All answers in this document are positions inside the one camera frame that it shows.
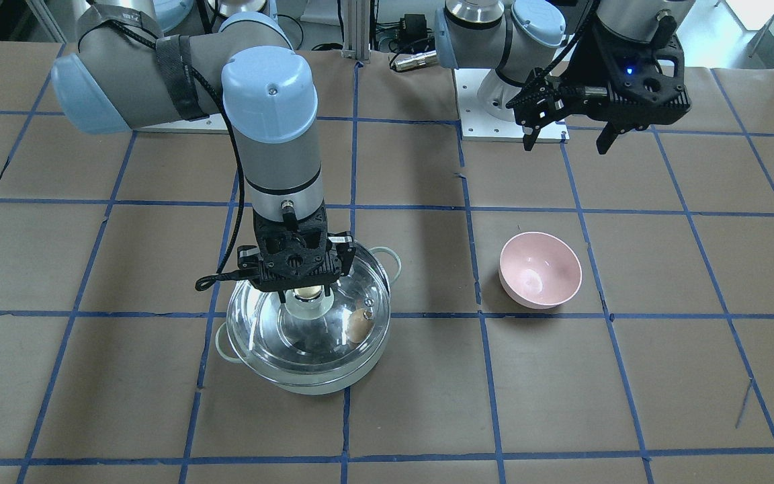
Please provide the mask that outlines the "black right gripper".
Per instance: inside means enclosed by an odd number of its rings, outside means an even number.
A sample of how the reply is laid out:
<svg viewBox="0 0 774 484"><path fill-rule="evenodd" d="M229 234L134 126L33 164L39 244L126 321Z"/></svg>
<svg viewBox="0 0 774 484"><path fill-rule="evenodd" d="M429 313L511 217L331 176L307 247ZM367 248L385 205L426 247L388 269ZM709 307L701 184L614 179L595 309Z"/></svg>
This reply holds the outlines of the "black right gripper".
<svg viewBox="0 0 774 484"><path fill-rule="evenodd" d="M278 222L255 214L256 245L236 249L237 280L250 282L262 293L277 293L283 305L288 290L306 287L322 287L322 299L332 300L329 285L352 267L353 236L329 233L324 206L305 218L298 218L294 206L282 206L279 213Z"/></svg>

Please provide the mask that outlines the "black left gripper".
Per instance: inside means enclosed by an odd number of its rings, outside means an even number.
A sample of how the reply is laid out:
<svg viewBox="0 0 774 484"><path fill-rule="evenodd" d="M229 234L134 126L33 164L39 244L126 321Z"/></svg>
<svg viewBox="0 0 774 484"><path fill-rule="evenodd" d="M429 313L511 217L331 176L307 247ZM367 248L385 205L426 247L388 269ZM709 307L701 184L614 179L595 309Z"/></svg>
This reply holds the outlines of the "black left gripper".
<svg viewBox="0 0 774 484"><path fill-rule="evenodd" d="M587 27L561 74L540 77L536 70L507 102L523 125L524 151L533 150L543 128L572 114L605 122L599 155L630 130L678 122L690 112L691 98L676 27L652 24L648 42L627 40L603 24Z"/></svg>

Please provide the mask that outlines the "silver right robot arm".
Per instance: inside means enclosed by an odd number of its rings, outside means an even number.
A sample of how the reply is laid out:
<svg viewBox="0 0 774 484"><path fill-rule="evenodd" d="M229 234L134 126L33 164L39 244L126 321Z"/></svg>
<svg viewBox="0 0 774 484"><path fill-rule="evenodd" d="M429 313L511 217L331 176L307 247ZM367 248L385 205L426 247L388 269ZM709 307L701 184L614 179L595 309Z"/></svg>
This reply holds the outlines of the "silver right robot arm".
<svg viewBox="0 0 774 484"><path fill-rule="evenodd" d="M65 116L86 134L222 117L250 196L256 243L231 246L197 291L248 281L258 291L331 291L353 263L353 239L327 226L318 95L306 59L266 13L242 12L215 33L164 36L151 13L89 1L76 53L51 82Z"/></svg>

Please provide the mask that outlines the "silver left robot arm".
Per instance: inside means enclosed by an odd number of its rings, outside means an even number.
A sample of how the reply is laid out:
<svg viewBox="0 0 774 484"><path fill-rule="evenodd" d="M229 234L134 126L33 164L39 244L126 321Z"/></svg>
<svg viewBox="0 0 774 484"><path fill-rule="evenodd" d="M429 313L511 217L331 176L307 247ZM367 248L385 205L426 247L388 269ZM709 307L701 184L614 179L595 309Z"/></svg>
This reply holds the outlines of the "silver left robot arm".
<svg viewBox="0 0 774 484"><path fill-rule="evenodd" d="M477 71L471 89L489 120L540 134L580 114L604 128L608 153L622 134L671 125L691 109L677 31L691 1L445 1L433 27L400 45L393 73L430 65Z"/></svg>

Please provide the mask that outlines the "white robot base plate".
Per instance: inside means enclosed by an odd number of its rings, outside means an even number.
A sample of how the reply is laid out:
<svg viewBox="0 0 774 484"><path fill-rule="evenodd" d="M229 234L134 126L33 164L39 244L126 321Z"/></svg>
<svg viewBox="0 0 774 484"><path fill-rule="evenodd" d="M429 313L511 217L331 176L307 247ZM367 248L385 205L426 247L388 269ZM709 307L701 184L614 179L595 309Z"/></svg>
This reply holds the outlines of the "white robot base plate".
<svg viewBox="0 0 774 484"><path fill-rule="evenodd" d="M137 132L148 134L227 134L228 130L221 114L211 114L201 120L175 120L136 128Z"/></svg>

